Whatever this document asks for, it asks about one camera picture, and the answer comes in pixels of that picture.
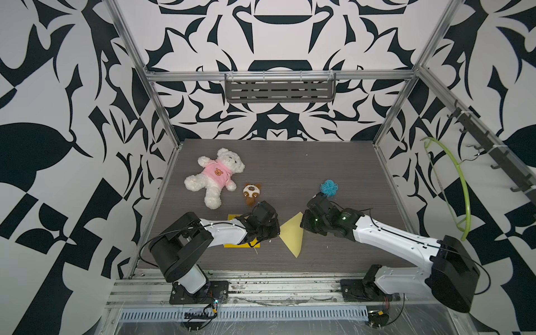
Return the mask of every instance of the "patterned backdrop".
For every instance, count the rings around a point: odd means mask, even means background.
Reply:
[[[1,7],[1,333],[92,333],[173,145],[104,3]]]
[[[372,140],[403,80],[344,80],[328,103],[234,103],[223,83],[157,83],[179,139]]]
[[[446,0],[120,0],[150,71],[410,69]],[[219,82],[158,83],[182,138],[372,140],[401,80],[332,103],[230,105]]]
[[[532,0],[467,0],[459,9],[429,67],[480,116],[528,166],[536,167],[536,4]],[[460,238],[441,194],[421,139],[433,136],[458,161],[474,159],[476,140],[448,119],[450,112],[419,82],[398,115],[381,149],[389,172],[421,235]],[[445,152],[430,147],[457,220],[465,217],[461,182]],[[489,291],[477,295],[471,315],[480,332],[519,335],[536,331],[536,206],[504,172],[492,170],[488,155],[461,168],[471,201],[471,231],[464,243],[489,271]],[[477,291],[488,285],[482,273]]]
[[[407,69],[446,0],[119,0],[152,71]]]

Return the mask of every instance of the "yellow triangle paper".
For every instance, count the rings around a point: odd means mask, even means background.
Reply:
[[[300,212],[285,222],[281,226],[281,233],[279,233],[279,237],[296,258],[300,254],[303,240],[303,228],[300,227],[302,216],[303,214]]]
[[[241,214],[229,214],[227,216],[227,221],[229,220],[233,220],[234,218],[236,217],[239,217]],[[257,239],[254,239],[253,241],[250,242],[251,245],[254,245],[254,248],[260,248],[260,243],[257,243]],[[244,244],[224,244],[224,248],[251,248],[249,246],[249,244],[247,243],[244,243]]]

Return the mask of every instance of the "blue yarn ball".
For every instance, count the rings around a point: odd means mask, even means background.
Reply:
[[[337,193],[337,190],[339,189],[339,186],[333,182],[333,180],[328,179],[325,181],[325,183],[320,185],[320,192],[327,195],[328,197],[332,197]]]

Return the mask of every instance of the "pink hoodie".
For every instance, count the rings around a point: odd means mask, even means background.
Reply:
[[[220,188],[227,186],[233,173],[219,160],[210,160],[206,168],[201,172],[217,182]]]

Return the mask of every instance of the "white teddy bear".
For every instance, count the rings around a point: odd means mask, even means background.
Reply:
[[[225,148],[218,150],[218,159],[211,160],[202,156],[197,162],[205,169],[198,175],[187,177],[184,185],[193,192],[206,188],[205,205],[215,210],[221,206],[220,193],[224,187],[229,191],[236,190],[236,184],[231,180],[231,176],[234,173],[244,172],[245,165],[236,153]]]

